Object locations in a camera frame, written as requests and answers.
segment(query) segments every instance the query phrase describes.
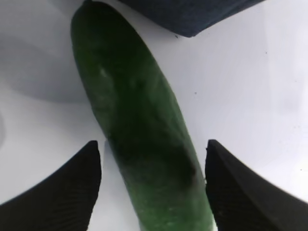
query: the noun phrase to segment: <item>white tabletop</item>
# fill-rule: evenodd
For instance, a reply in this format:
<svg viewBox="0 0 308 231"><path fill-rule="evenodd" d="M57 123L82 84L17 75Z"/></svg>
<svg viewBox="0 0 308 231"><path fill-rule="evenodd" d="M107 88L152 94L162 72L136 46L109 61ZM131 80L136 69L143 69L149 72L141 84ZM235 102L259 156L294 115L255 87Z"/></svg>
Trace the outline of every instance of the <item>white tabletop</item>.
<svg viewBox="0 0 308 231"><path fill-rule="evenodd" d="M0 3L0 203L94 139L104 163L89 230L135 231L137 219L72 55L70 19L81 2ZM268 0L190 39L110 2L169 80L202 168L208 139L217 139L308 201L308 1Z"/></svg>

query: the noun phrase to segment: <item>white surface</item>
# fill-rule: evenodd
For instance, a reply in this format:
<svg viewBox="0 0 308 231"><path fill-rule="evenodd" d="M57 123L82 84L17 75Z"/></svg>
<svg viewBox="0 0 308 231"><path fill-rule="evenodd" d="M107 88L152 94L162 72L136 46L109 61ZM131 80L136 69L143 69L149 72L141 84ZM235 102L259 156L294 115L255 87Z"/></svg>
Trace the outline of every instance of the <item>white surface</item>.
<svg viewBox="0 0 308 231"><path fill-rule="evenodd" d="M89 140L98 140L104 153L71 51L70 19L81 2L0 2L0 203L44 179ZM111 3L172 85L200 163L207 140L217 139L308 201L307 0L268 0L191 39ZM109 151L89 230L138 230Z"/></svg>

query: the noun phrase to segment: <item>cucumber skin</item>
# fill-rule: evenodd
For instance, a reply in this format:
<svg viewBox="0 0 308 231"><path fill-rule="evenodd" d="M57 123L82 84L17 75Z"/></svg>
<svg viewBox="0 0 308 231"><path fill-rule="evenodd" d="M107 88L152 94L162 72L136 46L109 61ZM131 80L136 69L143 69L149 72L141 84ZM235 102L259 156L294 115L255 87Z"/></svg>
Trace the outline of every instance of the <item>cucumber skin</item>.
<svg viewBox="0 0 308 231"><path fill-rule="evenodd" d="M143 231L211 231L204 178L174 93L133 27L85 1L71 24L74 57L94 115Z"/></svg>

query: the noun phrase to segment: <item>dark blue object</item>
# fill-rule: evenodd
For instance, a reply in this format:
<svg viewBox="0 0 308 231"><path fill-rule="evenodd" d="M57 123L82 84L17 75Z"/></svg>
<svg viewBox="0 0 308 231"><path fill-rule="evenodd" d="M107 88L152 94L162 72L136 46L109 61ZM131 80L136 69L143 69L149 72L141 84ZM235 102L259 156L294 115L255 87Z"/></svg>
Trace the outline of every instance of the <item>dark blue object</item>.
<svg viewBox="0 0 308 231"><path fill-rule="evenodd" d="M160 26L192 37L263 0L120 0Z"/></svg>

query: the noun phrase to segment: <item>green cucumber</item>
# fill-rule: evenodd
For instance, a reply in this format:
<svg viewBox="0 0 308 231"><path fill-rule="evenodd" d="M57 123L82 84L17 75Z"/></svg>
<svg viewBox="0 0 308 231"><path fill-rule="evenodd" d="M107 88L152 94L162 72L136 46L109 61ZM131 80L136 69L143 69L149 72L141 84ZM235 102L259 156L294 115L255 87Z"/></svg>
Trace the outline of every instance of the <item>green cucumber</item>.
<svg viewBox="0 0 308 231"><path fill-rule="evenodd" d="M84 88L143 231L211 231L204 178L180 108L134 28L87 0L71 24Z"/></svg>

